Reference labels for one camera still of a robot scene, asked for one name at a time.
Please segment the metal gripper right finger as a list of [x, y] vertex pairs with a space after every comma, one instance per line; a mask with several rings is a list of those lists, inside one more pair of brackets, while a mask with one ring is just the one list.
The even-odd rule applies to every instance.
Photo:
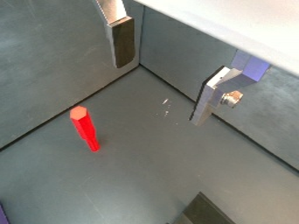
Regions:
[[235, 108], [243, 97], [239, 90], [257, 83], [268, 68], [268, 62], [236, 50], [231, 66], [221, 66], [201, 83], [189, 121], [200, 126], [220, 105]]

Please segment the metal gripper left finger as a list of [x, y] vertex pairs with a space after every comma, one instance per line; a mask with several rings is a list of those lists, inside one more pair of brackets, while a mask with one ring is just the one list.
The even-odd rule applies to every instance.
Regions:
[[127, 15], [123, 0], [93, 0], [107, 26], [113, 65], [125, 66], [136, 56], [135, 19]]

